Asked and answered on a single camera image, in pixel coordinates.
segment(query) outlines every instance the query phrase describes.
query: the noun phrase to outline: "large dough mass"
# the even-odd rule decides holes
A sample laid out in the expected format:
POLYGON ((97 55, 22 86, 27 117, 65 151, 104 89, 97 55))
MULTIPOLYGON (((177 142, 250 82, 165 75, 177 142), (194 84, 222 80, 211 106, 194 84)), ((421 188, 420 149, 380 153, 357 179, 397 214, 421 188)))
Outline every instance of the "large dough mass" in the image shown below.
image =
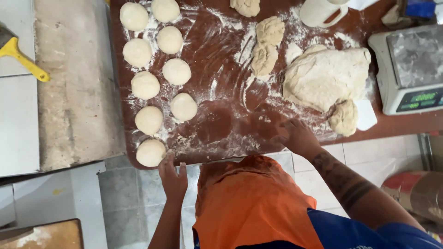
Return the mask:
POLYGON ((260 0, 230 0, 229 6, 242 16, 256 16, 260 12, 260 0))
POLYGON ((135 97, 148 100, 159 94, 160 83, 153 74, 141 71, 132 78, 131 89, 135 97))
POLYGON ((165 79, 176 86, 186 84, 191 78, 191 68, 188 63, 178 58, 167 61, 163 65, 162 72, 165 79))
POLYGON ((188 121, 197 114, 197 103, 187 93, 179 93, 171 101, 171 112, 180 121, 188 121))
POLYGON ((329 118, 331 128, 344 136, 351 136, 357 130, 358 110, 352 100, 337 105, 334 114, 329 118))
POLYGON ((338 51, 315 45, 288 66, 283 96, 327 112, 336 102, 362 96, 370 63, 366 48, 338 51))
POLYGON ((275 46, 257 43, 252 51, 252 55, 254 59, 252 60, 251 68, 256 76, 271 73, 278 58, 275 46))
POLYGON ((128 30, 141 31, 146 28, 149 15, 140 4, 125 3, 120 9, 120 21, 128 30))
POLYGON ((258 42, 277 46, 283 40, 284 22, 276 16, 271 16, 258 23, 256 32, 258 42))
POLYGON ((164 27, 157 35, 157 44, 163 53, 176 54, 183 45, 182 33, 174 26, 164 27))
POLYGON ((151 45, 143 39, 134 38, 123 47, 123 58, 131 66, 144 67, 152 57, 151 45))
POLYGON ((140 144, 137 149, 137 161, 146 167, 157 167, 166 156, 166 148, 162 142, 152 139, 140 144))
POLYGON ((155 106, 144 107, 137 113, 135 123, 137 129, 152 136, 162 127, 163 113, 155 106))
POLYGON ((171 22, 180 15, 180 7, 175 0, 153 0, 152 13, 159 22, 171 22))

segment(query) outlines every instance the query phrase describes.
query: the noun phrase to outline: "yellow handle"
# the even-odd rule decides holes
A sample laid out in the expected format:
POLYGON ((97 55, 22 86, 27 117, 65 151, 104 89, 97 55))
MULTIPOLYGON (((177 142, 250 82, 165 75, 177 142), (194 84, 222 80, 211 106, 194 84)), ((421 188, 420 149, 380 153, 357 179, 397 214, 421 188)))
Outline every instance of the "yellow handle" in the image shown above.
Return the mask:
POLYGON ((17 43, 18 43, 17 37, 12 37, 4 46, 0 49, 0 57, 4 55, 9 55, 14 58, 16 58, 26 69, 28 69, 31 74, 33 74, 38 80, 47 82, 51 78, 49 77, 49 74, 45 72, 43 69, 41 69, 39 66, 34 64, 32 61, 30 61, 28 58, 26 58, 24 55, 22 55, 19 52, 17 43))

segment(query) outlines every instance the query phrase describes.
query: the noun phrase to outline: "white jug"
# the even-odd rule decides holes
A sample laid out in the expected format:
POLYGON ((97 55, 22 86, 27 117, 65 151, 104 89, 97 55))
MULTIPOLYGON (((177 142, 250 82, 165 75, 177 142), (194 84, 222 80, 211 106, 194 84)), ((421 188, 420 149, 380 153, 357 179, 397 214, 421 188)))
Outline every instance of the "white jug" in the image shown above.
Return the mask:
POLYGON ((300 19, 310 27, 330 27, 348 13, 349 0, 306 0, 300 9, 300 19), (330 23, 324 23, 340 9, 340 14, 330 23))

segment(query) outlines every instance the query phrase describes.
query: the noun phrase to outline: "gray metal machine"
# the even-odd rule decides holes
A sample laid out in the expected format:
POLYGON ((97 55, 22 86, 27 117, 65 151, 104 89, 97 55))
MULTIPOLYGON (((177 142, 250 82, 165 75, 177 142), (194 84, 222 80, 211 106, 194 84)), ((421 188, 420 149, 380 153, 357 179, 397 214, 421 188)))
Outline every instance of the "gray metal machine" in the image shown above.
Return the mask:
POLYGON ((386 115, 443 109, 443 25, 372 35, 386 115))

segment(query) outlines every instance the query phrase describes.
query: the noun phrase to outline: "tattooed arm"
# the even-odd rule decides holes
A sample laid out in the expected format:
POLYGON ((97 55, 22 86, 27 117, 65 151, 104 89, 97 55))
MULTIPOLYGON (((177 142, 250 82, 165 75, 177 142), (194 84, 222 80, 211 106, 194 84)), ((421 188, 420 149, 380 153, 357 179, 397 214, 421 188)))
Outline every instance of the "tattooed arm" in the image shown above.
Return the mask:
POLYGON ((398 222, 424 231, 394 199, 324 150, 305 123, 292 119, 281 127, 289 136, 274 139, 312 163, 349 217, 372 229, 398 222))

